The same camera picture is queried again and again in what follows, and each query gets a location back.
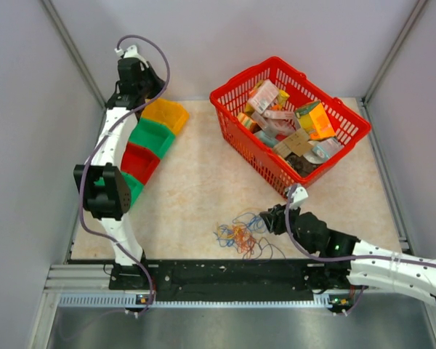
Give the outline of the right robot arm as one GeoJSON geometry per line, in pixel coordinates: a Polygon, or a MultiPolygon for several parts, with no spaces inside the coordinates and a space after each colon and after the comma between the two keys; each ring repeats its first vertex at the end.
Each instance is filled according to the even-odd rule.
{"type": "Polygon", "coordinates": [[[269,233],[288,234],[305,257],[326,266],[326,282],[335,288],[387,289],[436,306],[436,259],[383,249],[356,236],[330,229],[312,212],[285,205],[259,213],[269,233]]]}

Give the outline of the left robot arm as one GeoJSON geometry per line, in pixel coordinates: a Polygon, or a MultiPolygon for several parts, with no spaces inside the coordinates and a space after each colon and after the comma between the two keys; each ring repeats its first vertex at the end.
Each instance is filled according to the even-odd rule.
{"type": "Polygon", "coordinates": [[[139,55],[118,60],[115,92],[105,105],[105,123],[97,144],[84,164],[74,167],[79,192],[81,227],[109,240],[115,262],[128,266],[126,281],[143,288],[150,271],[140,263],[143,250],[134,237],[128,211],[132,192],[121,173],[121,162],[129,137],[145,106],[164,91],[165,82],[139,55]]]}

